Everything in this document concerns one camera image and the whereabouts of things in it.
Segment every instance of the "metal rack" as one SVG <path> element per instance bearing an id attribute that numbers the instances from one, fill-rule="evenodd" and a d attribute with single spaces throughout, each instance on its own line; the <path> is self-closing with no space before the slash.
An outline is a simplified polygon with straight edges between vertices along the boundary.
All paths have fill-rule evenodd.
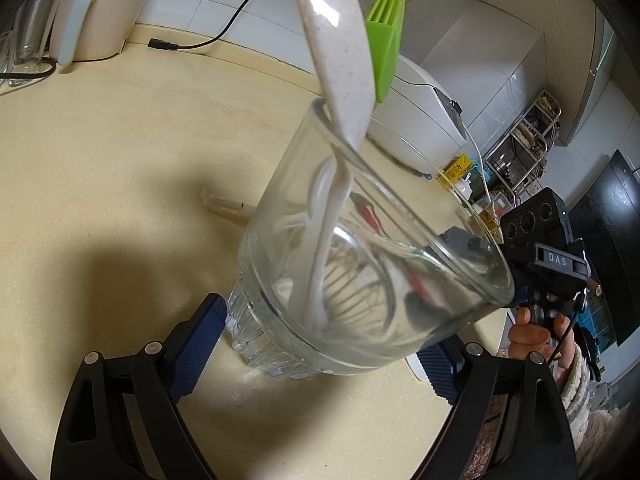
<path id="1" fill-rule="evenodd" d="M 561 108 L 546 90 L 540 92 L 527 110 L 484 156 L 500 184 L 516 204 L 520 193 L 545 170 L 546 155 L 558 138 Z"/>

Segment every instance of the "hand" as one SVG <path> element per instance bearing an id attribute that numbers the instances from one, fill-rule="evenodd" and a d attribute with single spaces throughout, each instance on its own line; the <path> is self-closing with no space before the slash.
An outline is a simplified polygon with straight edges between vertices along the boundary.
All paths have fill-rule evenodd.
<path id="1" fill-rule="evenodd" d="M 509 357 L 512 359 L 524 359 L 529 352 L 540 352 L 545 359 L 549 359 L 554 351 L 554 347 L 549 345 L 551 334 L 549 330 L 543 326 L 529 323 L 531 313 L 528 308 L 521 307 L 518 309 L 516 316 L 516 324 L 509 330 Z M 554 320 L 554 332 L 556 337 L 560 339 L 564 331 L 569 326 L 569 318 L 558 314 Z M 556 384 L 562 387 L 566 377 L 574 362 L 575 343 L 574 331 L 571 330 L 560 349 L 561 355 L 558 361 L 558 370 L 556 372 Z"/>

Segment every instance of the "white appliance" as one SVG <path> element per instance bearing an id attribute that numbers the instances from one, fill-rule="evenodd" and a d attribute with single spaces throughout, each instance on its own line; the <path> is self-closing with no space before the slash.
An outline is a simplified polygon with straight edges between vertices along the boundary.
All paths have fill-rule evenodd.
<path id="1" fill-rule="evenodd" d="M 442 168 L 465 145 L 460 112 L 452 110 L 451 103 L 426 70 L 399 56 L 396 77 L 385 101 L 373 111 L 368 133 L 404 164 L 421 173 L 433 173 L 420 154 Z"/>

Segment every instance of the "camera lens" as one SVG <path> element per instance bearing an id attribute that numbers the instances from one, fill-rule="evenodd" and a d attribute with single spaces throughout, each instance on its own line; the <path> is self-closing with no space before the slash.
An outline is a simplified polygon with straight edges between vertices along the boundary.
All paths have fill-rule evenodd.
<path id="1" fill-rule="evenodd" d="M 551 204 L 545 202 L 540 206 L 540 218 L 543 222 L 548 221 L 553 214 L 554 209 L 551 207 Z"/>
<path id="2" fill-rule="evenodd" d="M 520 228 L 524 233 L 530 233 L 536 226 L 536 217 L 531 211 L 524 213 L 520 218 Z"/>
<path id="3" fill-rule="evenodd" d="M 516 232 L 518 232 L 518 228 L 516 227 L 516 224 L 511 223 L 507 225 L 507 228 L 504 231 L 507 235 L 507 239 L 511 240 L 516 235 Z"/>

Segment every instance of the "glass cup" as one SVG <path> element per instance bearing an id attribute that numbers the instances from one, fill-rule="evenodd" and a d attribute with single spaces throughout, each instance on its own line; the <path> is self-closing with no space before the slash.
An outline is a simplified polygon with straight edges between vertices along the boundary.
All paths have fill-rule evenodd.
<path id="1" fill-rule="evenodd" d="M 308 240 L 338 161 L 351 192 L 334 225 L 321 301 L 309 304 L 295 298 L 305 297 Z M 370 140 L 355 152 L 316 99 L 244 232 L 226 327 L 247 362 L 272 376 L 348 375 L 434 344 L 512 297 L 507 263 L 464 197 Z"/>

